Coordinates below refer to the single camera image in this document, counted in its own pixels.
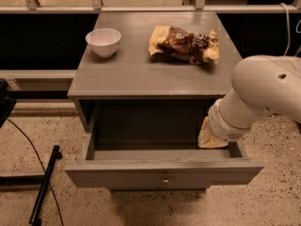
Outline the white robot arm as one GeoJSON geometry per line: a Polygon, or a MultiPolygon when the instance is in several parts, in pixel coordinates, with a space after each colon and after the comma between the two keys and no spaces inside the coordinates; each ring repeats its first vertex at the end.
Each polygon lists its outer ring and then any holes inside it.
{"type": "Polygon", "coordinates": [[[247,57],[234,67],[230,91],[210,107],[198,146],[226,147],[274,113],[301,122],[301,58],[247,57]]]}

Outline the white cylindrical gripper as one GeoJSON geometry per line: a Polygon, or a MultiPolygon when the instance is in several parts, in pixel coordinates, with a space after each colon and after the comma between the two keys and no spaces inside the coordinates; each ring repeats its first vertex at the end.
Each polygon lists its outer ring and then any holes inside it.
{"type": "Polygon", "coordinates": [[[249,128],[236,128],[226,122],[219,109],[221,102],[221,99],[216,100],[209,109],[208,118],[203,120],[198,134],[198,146],[201,149],[227,147],[229,142],[237,141],[249,131],[249,128]]]}

